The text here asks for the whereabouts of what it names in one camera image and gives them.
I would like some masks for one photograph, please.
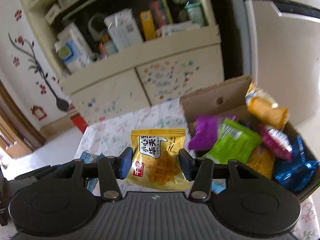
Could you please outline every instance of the floral tablecloth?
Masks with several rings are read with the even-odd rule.
[[[131,146],[130,134],[132,130],[164,127],[186,128],[184,148],[188,150],[188,142],[191,137],[179,99],[176,99],[89,126],[80,141],[75,158],[79,158],[85,150],[97,155],[103,153],[105,156],[119,156],[123,150]],[[118,180],[118,184],[123,195],[127,191],[156,191],[123,180]],[[93,193],[100,195],[99,184]],[[301,216],[293,234],[298,239],[318,240],[320,238],[319,223],[311,196],[301,203],[301,208]]]

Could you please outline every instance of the screw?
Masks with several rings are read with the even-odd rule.
[[[194,191],[191,193],[191,196],[196,199],[204,199],[207,197],[207,194],[203,191]]]
[[[105,193],[103,193],[103,196],[105,198],[109,198],[109,199],[115,199],[117,197],[119,197],[119,192],[115,191],[115,190],[108,190]]]

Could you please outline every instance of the blue snack wrapper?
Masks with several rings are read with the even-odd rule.
[[[282,187],[290,191],[299,191],[311,179],[318,164],[318,161],[306,160],[302,138],[297,135],[296,141],[292,144],[292,160],[276,159],[273,176]]]
[[[219,194],[222,190],[226,189],[225,179],[213,179],[211,184],[211,191],[215,194]]]
[[[96,154],[89,153],[89,151],[84,151],[81,154],[80,159],[83,159],[84,163],[88,164],[88,163],[96,163],[98,162],[98,160],[100,160],[103,157],[105,156],[102,153],[100,155],[96,155]],[[97,185],[98,181],[99,181],[99,178],[91,179],[87,184],[87,190],[92,192],[95,186]]]

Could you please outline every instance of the yellow snack bag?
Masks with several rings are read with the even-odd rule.
[[[255,148],[247,161],[247,165],[263,176],[271,179],[275,157],[262,146]]]
[[[133,130],[134,156],[125,180],[159,190],[189,189],[178,157],[185,137],[186,130],[181,128]]]
[[[248,111],[264,124],[282,130],[289,120],[288,108],[279,107],[278,103],[264,90],[251,83],[245,96]]]

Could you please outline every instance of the purple candy wrapper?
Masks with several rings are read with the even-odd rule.
[[[234,121],[236,116],[198,116],[196,118],[196,133],[188,144],[189,149],[195,151],[211,150],[218,139],[220,128],[226,118]]]

